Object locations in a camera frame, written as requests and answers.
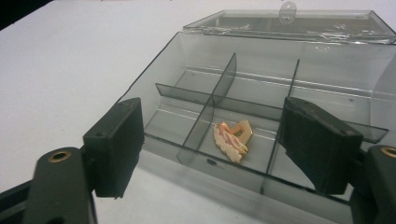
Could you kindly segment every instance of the white table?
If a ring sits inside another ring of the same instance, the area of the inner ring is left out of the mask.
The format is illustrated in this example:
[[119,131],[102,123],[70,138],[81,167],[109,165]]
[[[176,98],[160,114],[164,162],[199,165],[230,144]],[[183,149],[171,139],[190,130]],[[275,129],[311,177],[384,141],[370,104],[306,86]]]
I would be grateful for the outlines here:
[[[372,9],[396,28],[394,1],[294,1]],[[282,1],[54,1],[0,31],[0,191],[82,135],[183,25],[223,9]],[[95,198],[104,223],[331,223],[143,151],[123,199]]]

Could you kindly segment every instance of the plastic box lid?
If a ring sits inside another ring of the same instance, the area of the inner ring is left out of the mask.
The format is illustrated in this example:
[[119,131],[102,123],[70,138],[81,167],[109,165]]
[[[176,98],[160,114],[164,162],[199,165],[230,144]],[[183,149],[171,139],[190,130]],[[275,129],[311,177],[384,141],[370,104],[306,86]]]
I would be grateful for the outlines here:
[[223,10],[184,26],[185,32],[318,42],[392,44],[396,34],[373,11]]

